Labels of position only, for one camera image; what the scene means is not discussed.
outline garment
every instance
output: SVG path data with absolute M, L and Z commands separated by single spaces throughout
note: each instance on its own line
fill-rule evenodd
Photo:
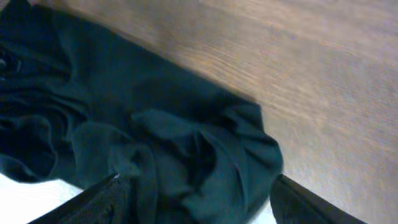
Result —
M 282 169 L 261 109 L 96 24 L 26 0 L 0 17 L 0 171 L 130 177 L 136 223 L 244 223 Z

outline crumpled fabric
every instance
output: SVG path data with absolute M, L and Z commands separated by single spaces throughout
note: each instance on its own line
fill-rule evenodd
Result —
M 13 0 L 0 48 L 22 60 L 0 81 L 0 171 L 16 181 L 130 175 L 139 223 L 244 223 L 281 172 L 257 104 L 104 27 Z

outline wooden floor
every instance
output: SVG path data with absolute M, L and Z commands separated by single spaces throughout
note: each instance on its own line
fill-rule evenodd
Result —
M 396 0 L 47 2 L 255 99 L 285 174 L 368 223 L 398 223 Z

